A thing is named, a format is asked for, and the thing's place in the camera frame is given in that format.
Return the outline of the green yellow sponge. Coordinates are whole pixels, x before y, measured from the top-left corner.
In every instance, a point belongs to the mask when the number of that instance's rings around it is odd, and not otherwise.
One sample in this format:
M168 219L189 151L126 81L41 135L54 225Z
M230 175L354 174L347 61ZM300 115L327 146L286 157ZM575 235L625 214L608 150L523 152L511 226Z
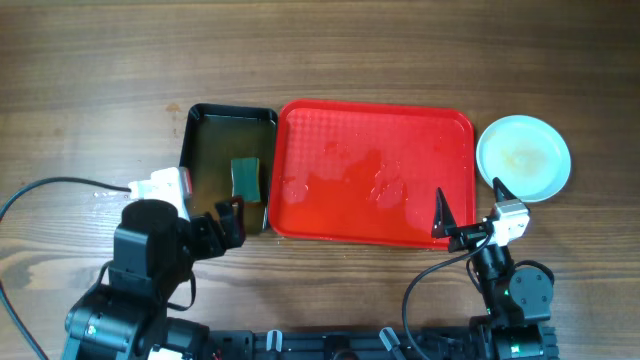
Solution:
M232 194L247 203L260 203L260 162L256 157L231 160Z

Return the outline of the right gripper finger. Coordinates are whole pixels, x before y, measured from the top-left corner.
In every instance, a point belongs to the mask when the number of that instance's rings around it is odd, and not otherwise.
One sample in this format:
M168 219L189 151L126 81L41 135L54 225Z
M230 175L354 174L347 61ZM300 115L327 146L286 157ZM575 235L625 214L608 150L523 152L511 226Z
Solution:
M455 218L440 187L436 189L436 208L431 236L434 239L447 238L454 235L457 229Z
M518 197L515 196L498 177L493 178L492 184L496 202L518 199Z

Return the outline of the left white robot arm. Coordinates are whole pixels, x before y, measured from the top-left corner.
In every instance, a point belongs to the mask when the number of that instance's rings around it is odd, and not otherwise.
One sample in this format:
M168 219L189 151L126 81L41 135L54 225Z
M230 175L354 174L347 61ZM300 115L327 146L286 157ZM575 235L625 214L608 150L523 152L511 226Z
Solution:
M114 233L114 254L65 320L66 359L209 359L209 329L170 318L170 298L196 283L193 265L243 245L244 201L233 197L189 220L162 200L126 206Z

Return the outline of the white plate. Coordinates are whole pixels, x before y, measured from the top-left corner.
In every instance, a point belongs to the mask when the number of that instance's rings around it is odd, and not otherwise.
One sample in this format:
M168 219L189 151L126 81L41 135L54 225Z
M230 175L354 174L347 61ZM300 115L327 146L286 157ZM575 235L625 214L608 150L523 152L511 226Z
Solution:
M476 145L476 164L488 185L494 178L519 199L550 199L568 183L572 160L567 143L548 123L510 115L490 124Z

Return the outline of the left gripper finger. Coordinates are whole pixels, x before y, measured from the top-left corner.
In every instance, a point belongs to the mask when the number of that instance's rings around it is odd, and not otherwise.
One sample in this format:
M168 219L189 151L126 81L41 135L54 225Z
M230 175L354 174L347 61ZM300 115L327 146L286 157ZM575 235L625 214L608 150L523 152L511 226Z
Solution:
M234 211L234 230L233 230L233 245L243 245L246 240L246 230L244 225L244 200L241 196L234 196L231 199L231 207Z
M221 229L221 241L225 248L233 248L236 239L236 223L234 217L234 208L231 202L219 202L215 204L216 211L219 215L219 226Z

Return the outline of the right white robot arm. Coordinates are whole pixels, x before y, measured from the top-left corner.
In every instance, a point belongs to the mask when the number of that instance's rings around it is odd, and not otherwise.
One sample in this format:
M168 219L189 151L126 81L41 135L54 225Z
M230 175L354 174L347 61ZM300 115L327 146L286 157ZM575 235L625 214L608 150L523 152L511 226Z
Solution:
M487 314L469 322L473 359L557 359L551 318L555 277L545 265L513 260L508 244L521 238L530 209L499 178L493 179L495 204L481 222L459 226L442 189L436 190L432 236L449 240L448 251L467 253L472 281Z

